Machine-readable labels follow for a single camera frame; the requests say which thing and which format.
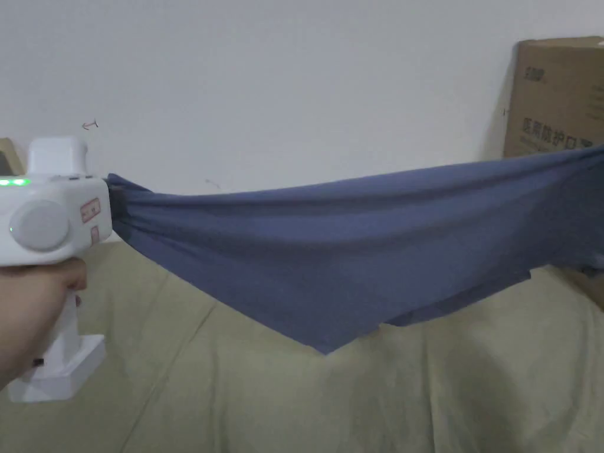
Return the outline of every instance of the cardboard box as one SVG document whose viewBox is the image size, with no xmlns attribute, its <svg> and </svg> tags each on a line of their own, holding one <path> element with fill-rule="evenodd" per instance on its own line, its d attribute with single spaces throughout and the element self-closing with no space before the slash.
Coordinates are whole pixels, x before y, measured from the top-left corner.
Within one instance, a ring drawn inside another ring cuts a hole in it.
<svg viewBox="0 0 604 453">
<path fill-rule="evenodd" d="M 17 176 L 23 173 L 23 165 L 14 150 L 13 142 L 8 138 L 0 138 L 0 176 Z"/>
<path fill-rule="evenodd" d="M 604 37 L 524 41 L 518 45 L 506 157 L 604 143 Z M 604 309 L 604 277 L 563 271 Z"/>
</svg>

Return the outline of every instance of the stretched fabric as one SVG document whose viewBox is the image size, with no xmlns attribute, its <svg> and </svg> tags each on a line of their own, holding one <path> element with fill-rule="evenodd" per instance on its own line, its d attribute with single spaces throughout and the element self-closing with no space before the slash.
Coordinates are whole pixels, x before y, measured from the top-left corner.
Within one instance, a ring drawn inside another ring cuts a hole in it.
<svg viewBox="0 0 604 453">
<path fill-rule="evenodd" d="M 459 310 L 533 268 L 604 268 L 604 147 L 250 193 L 108 185 L 130 246 L 323 353 L 380 323 Z"/>
</svg>

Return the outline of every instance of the white wall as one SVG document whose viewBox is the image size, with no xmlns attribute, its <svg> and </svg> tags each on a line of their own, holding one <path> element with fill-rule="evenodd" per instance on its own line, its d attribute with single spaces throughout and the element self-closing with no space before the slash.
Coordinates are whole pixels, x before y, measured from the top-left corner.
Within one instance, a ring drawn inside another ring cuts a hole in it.
<svg viewBox="0 0 604 453">
<path fill-rule="evenodd" d="M 602 17 L 602 0 L 1 0 L 0 136 L 80 135 L 93 171 L 177 193 L 494 158 L 514 43 Z"/>
</svg>

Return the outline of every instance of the green indicator light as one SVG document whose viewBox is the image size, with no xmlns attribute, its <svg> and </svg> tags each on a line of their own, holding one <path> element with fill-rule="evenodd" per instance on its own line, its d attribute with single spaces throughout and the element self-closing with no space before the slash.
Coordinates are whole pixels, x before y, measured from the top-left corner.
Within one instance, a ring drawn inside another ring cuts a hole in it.
<svg viewBox="0 0 604 453">
<path fill-rule="evenodd" d="M 7 185 L 28 185 L 29 183 L 31 183 L 31 181 L 29 179 L 0 179 L 0 186 L 7 186 Z"/>
</svg>

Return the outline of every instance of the white handheld device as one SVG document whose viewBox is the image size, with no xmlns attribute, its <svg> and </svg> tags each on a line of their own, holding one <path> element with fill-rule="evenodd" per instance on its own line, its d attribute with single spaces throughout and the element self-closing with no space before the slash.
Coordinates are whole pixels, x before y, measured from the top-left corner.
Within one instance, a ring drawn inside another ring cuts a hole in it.
<svg viewBox="0 0 604 453">
<path fill-rule="evenodd" d="M 34 140 L 27 174 L 0 176 L 0 266 L 61 262 L 111 235 L 109 190 L 87 173 L 87 150 L 70 137 Z M 75 297 L 37 366 L 8 385 L 12 401 L 69 399 L 103 361 L 103 335 L 79 335 Z"/>
</svg>

